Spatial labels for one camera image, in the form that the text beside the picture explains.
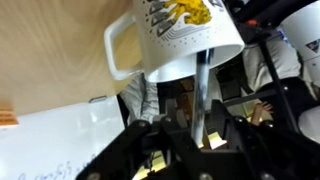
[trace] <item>gray fabric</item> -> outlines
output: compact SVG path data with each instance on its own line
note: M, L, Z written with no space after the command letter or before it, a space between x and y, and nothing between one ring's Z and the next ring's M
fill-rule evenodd
M152 123L153 117L159 115L157 84L146 82L144 74L134 77L120 96L129 109L128 124L136 119Z

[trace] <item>whiteboard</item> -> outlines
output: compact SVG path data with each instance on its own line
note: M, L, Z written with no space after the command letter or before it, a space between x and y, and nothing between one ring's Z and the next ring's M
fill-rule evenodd
M0 128L0 180L75 179L124 129L115 96L18 121Z

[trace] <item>white shirt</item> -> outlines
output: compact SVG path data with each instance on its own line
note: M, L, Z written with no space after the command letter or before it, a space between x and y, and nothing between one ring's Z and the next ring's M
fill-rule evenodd
M298 61L297 52L294 48L289 47L280 35L269 38L267 48L280 79L299 76L301 65ZM262 86L272 82L258 45L247 46L242 55L251 89L257 91Z

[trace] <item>yellow design on mug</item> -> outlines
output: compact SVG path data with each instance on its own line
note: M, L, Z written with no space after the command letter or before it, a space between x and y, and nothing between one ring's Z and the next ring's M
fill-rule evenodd
M189 13L184 18L186 24L206 24L211 20L209 9L202 0L170 0L164 3L164 8L169 8L172 4L176 6L169 12L169 16L174 15L173 20L177 21L183 13Z

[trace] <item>white mug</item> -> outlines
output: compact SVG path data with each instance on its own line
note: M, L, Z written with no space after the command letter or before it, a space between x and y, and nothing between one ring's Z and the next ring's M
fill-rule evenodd
M280 27L302 56L313 83L320 86L320 1L293 13Z
M113 40L134 22L142 61L130 69L118 70ZM197 52L214 48L210 63L213 68L244 48L221 0L133 0L133 9L106 29L104 40L114 79L123 80L144 72L149 82L167 82L194 75Z

